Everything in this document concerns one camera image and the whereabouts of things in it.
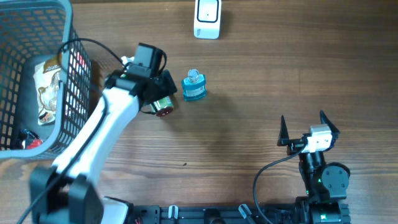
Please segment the blue mouthwash bottle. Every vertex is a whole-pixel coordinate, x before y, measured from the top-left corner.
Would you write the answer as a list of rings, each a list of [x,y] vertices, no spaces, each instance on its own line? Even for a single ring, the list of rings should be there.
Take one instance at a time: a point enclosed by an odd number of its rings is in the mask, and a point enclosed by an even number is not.
[[[206,77],[197,69],[191,69],[182,80],[183,98],[185,101],[195,101],[206,96]]]

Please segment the green lid spice jar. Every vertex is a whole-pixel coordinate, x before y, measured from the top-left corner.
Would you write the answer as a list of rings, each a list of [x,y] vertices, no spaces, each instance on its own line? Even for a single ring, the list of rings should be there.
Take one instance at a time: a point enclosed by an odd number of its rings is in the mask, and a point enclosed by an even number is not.
[[[174,104],[169,96],[160,100],[154,101],[150,104],[150,113],[158,117],[163,117],[170,114],[174,110]]]

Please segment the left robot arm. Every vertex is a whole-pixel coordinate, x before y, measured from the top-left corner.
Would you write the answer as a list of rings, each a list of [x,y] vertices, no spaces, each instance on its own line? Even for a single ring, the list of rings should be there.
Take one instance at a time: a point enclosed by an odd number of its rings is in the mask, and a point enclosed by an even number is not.
[[[166,53],[140,43],[133,58],[105,79],[94,112],[72,143],[49,168],[30,176],[31,203],[26,213],[34,223],[130,223],[133,204],[102,197],[97,183],[104,162],[125,127],[143,106],[177,91],[166,70]]]

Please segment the white brown snack pouch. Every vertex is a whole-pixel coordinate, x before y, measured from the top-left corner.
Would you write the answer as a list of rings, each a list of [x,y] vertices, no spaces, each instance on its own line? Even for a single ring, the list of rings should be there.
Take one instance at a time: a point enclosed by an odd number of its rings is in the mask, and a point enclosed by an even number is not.
[[[55,121],[57,93],[61,67],[57,56],[35,66],[34,81],[38,103],[38,124],[45,125]]]

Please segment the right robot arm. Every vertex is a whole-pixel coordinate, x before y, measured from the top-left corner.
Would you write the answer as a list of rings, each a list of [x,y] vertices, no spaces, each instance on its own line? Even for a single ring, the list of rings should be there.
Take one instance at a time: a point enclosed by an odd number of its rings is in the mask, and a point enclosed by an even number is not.
[[[340,130],[320,112],[320,124],[309,127],[298,139],[289,137],[285,118],[280,119],[277,145],[287,148],[288,156],[299,158],[298,169],[307,195],[297,197],[286,223],[350,223],[347,188],[351,175],[339,162],[327,163],[324,153],[335,146]]]

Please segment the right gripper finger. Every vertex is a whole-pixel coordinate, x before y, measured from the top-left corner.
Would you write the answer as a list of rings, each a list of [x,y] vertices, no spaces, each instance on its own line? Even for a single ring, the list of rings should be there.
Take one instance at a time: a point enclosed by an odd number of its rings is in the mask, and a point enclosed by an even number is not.
[[[285,122],[285,118],[282,115],[280,117],[280,131],[279,131],[279,138],[278,141],[279,142],[289,142],[290,138],[289,138],[289,132],[287,130],[287,125]]]
[[[321,124],[327,124],[331,130],[332,135],[338,136],[340,134],[340,130],[328,119],[325,112],[320,110],[320,121]]]

